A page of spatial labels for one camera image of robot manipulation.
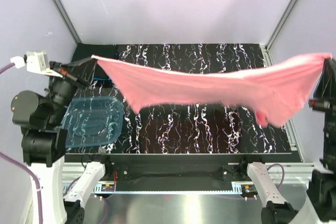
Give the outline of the pink t shirt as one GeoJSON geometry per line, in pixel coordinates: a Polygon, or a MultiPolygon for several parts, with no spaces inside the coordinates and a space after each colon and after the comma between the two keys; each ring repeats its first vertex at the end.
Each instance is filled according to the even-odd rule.
{"type": "Polygon", "coordinates": [[[301,110],[330,53],[297,55],[270,67],[184,73],[97,57],[98,65],[135,113],[163,104],[221,103],[254,111],[260,126],[281,127],[301,110]]]}

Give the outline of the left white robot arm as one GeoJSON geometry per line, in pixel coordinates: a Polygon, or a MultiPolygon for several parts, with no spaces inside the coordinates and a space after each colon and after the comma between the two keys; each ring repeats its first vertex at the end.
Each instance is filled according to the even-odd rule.
{"type": "Polygon", "coordinates": [[[90,87],[96,64],[93,58],[69,64],[52,61],[43,72],[49,76],[45,96],[22,91],[12,99],[12,121],[23,135],[21,167],[32,178],[33,223],[83,223],[96,184],[113,175],[107,156],[91,155],[73,188],[63,193],[67,130],[61,128],[61,122],[76,91],[90,87]]]}

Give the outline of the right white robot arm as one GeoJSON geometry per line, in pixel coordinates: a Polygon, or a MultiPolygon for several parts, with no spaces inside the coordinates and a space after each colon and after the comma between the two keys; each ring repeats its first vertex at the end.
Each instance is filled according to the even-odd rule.
{"type": "Polygon", "coordinates": [[[306,200],[297,211],[281,195],[267,167],[259,162],[245,162],[238,167],[239,176],[252,180],[260,201],[262,223],[335,223],[335,60],[326,59],[323,72],[309,107],[324,116],[324,172],[313,170],[306,200]]]}

